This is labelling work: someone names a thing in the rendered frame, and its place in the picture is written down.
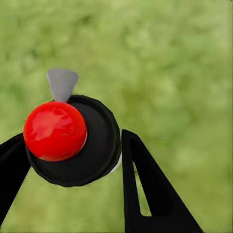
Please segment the pesticide atomizer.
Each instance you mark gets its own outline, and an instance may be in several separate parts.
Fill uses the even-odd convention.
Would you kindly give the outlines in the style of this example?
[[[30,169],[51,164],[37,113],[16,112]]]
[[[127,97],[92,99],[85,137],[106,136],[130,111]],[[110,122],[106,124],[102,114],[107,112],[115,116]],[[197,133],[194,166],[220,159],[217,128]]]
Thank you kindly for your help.
[[[55,100],[27,117],[23,137],[35,172],[52,184],[78,187],[117,169],[122,160],[119,126],[102,102],[71,95],[79,75],[69,68],[46,72]]]

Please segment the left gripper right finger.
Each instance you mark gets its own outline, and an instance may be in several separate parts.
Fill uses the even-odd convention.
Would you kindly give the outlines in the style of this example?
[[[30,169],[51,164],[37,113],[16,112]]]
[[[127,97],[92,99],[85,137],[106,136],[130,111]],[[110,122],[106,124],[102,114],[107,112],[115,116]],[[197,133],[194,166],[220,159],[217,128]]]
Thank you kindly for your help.
[[[122,130],[125,233],[204,233],[138,135]],[[140,212],[135,163],[151,216]]]

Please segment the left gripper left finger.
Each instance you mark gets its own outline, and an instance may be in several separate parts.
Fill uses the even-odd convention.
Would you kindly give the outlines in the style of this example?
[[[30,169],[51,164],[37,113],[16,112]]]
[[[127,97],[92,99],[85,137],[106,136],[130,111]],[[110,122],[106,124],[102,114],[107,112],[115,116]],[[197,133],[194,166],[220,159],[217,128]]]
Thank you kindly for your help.
[[[0,226],[30,167],[23,133],[0,145]]]

